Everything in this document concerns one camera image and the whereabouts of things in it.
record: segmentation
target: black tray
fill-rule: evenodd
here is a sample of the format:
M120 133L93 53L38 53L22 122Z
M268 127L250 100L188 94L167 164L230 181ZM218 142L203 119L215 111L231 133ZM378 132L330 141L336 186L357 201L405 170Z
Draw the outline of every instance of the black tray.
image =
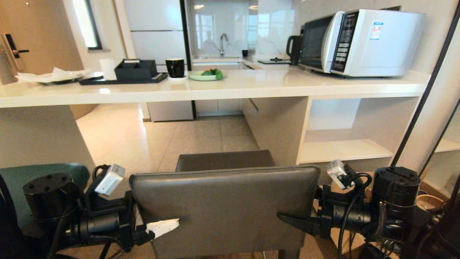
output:
M158 73L159 76L150 80L105 80L103 76L91 77L88 79L80 80L81 85L97 85L97 84L130 84L130 83L159 83L168 77L168 73Z

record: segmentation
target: white napkin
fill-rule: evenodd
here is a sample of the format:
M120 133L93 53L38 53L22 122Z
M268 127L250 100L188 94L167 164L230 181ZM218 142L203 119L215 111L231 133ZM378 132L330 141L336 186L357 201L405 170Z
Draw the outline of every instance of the white napkin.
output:
M146 232L149 230L155 233L155 238L168 233L171 230L176 229L180 225L180 220L178 218L162 220L152 223L147 223Z
M77 79L84 76L87 76L91 73L90 69L80 70L80 71L64 71L55 67L52 73L35 75L27 73L18 73L16 78L19 79L19 82L39 82L39 83L49 83L49 82L58 82L63 80Z

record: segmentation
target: tiled floor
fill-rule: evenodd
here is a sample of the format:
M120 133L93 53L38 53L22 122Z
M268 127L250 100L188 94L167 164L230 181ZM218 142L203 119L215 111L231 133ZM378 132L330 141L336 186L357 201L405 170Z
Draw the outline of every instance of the tiled floor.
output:
M125 177L175 171L180 154L259 149L243 116L144 123L137 103L100 104L77 124L94 163L117 163Z

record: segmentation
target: black mug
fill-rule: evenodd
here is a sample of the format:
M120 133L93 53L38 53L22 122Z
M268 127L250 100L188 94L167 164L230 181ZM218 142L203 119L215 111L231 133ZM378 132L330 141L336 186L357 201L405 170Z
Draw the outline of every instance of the black mug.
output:
M185 74L184 59L166 59L169 77L182 78Z

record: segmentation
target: bowl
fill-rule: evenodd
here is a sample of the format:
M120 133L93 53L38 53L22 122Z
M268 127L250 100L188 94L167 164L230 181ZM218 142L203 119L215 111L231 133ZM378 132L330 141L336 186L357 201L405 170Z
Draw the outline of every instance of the bowl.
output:
M201 74L204 72L204 70L201 71L192 71L189 73L190 79L197 80L197 81L216 81L219 80L216 78L216 76L202 76Z

